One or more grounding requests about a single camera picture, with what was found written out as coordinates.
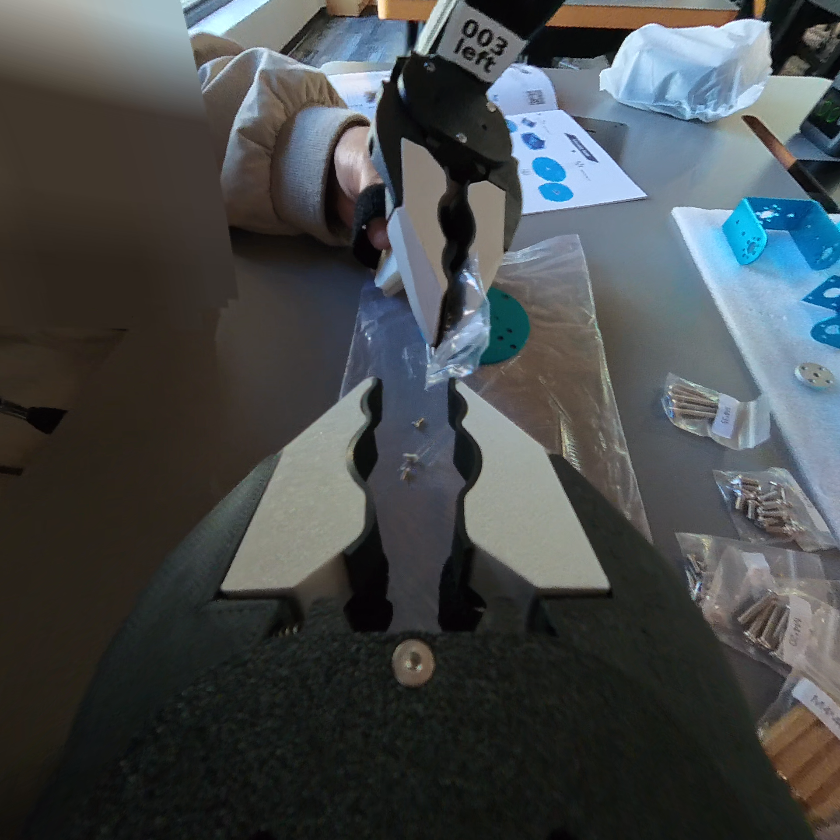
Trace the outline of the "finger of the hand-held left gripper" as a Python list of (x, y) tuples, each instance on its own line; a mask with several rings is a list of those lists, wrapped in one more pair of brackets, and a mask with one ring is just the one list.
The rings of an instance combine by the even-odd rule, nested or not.
[(477, 182), (468, 185), (466, 197), (471, 214), (471, 233), (465, 265), (473, 270), (484, 291), (488, 292), (506, 252), (507, 195), (490, 182)]
[(401, 141), (402, 203), (393, 209), (387, 234), (385, 294), (403, 290), (425, 343), (436, 348), (453, 282), (440, 206), (448, 189), (445, 170), (425, 147)]

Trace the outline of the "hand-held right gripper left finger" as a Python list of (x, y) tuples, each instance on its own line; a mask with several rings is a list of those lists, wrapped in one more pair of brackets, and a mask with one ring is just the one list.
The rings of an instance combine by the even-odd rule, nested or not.
[(382, 541), (367, 485), (381, 419), (382, 382), (368, 377), (281, 450), (222, 594), (382, 596)]

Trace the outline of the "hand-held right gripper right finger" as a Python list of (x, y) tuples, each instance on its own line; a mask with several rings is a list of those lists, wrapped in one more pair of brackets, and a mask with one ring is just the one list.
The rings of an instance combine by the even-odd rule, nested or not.
[(448, 384), (454, 556), (478, 596), (604, 596), (611, 585), (549, 452), (462, 381)]

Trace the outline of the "small labelled screw bag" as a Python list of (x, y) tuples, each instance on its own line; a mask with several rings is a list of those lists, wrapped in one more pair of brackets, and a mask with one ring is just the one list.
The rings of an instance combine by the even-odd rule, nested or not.
[(490, 303), (478, 258), (462, 265), (444, 301), (441, 337), (426, 346), (424, 388), (462, 380), (480, 367), (490, 342)]

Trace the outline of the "teal round metal plate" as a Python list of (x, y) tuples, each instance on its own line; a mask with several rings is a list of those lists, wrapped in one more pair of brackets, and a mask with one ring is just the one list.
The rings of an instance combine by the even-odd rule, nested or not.
[(487, 293), (489, 303), (489, 342), (481, 355), (481, 366), (508, 361), (522, 351), (530, 335), (530, 320), (526, 310), (510, 292), (492, 287)]

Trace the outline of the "person's left forearm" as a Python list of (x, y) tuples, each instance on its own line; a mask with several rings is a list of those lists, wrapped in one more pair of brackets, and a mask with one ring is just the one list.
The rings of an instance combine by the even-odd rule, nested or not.
[(190, 43), (228, 225), (348, 245), (348, 224), (328, 208), (334, 153), (370, 121), (320, 70), (273, 49), (208, 33)]

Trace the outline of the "person's left hand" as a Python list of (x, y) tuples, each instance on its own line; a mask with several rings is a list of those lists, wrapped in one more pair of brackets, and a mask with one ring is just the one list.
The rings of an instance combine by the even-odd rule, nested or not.
[(338, 223), (351, 230), (355, 208), (362, 192), (382, 179), (368, 152), (368, 127), (356, 125), (344, 130), (332, 152), (327, 208)]

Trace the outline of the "white printed instruction sheet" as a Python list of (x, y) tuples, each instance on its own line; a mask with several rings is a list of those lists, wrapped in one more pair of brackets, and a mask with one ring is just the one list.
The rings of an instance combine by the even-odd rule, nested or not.
[(371, 118), (373, 152), (393, 209), (403, 201), (401, 141), (425, 146), (444, 169), (440, 219), (467, 207), (467, 187), (504, 190), (505, 217), (641, 200), (645, 192), (593, 137), (581, 118), (561, 110), (540, 70), (512, 66), (487, 83), (440, 57), (411, 55), (393, 70), (331, 75)]

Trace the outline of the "large clear plastic bag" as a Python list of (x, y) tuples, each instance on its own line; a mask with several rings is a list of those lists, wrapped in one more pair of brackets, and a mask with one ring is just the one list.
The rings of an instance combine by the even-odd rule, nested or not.
[[(589, 480), (646, 539), (648, 517), (606, 363), (592, 283), (579, 237), (562, 235), (509, 253), (493, 287), (519, 300), (530, 320), (524, 348), (481, 366), (465, 383)], [(424, 388), (426, 348), (402, 293), (362, 286), (340, 396), (363, 379), (383, 383), (395, 419), (379, 427), (393, 448), (420, 455), (418, 477), (454, 485), (446, 389)], [(417, 431), (412, 421), (425, 417)]]

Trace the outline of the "person's beige jacket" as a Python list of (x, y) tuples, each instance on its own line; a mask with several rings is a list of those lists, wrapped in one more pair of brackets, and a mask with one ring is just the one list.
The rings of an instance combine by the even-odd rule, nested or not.
[(3, 490), (2, 838), (18, 838), (137, 595), (253, 466), (230, 441), (217, 323), (127, 331)]

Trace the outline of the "pile of clear hardware packets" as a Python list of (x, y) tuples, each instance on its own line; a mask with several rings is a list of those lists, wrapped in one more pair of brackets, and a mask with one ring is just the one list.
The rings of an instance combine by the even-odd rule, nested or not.
[(711, 475), (738, 536), (676, 534), (689, 594), (718, 640), (780, 676), (759, 740), (815, 834), (838, 838), (838, 542), (787, 469)]

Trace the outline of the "white plastic bag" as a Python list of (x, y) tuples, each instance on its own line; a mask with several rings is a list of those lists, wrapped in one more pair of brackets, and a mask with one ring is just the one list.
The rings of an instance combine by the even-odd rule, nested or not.
[(600, 74), (617, 102), (685, 121), (711, 123), (752, 106), (771, 77), (770, 25), (648, 24), (628, 35)]

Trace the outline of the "white foam sheet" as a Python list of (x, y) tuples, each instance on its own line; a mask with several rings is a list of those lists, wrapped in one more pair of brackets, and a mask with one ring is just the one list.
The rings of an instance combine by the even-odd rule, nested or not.
[[(759, 391), (769, 404), (811, 499), (835, 534), (839, 526), (839, 351), (819, 343), (812, 328), (833, 313), (804, 301), (838, 264), (816, 271), (791, 237), (769, 232), (766, 249), (741, 266), (722, 233), (729, 211), (678, 206), (672, 217)], [(815, 362), (836, 377), (816, 391), (794, 376)]]

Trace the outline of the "brown wooden stick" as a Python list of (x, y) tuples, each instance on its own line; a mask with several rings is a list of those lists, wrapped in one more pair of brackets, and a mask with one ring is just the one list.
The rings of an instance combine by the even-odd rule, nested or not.
[(819, 150), (800, 133), (782, 143), (758, 118), (742, 117), (755, 136), (808, 197), (829, 214), (839, 213), (839, 160)]

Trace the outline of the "black device green display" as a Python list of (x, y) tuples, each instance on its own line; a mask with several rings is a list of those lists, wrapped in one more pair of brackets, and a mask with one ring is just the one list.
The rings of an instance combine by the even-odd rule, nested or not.
[(802, 122), (790, 147), (805, 161), (839, 160), (839, 75)]

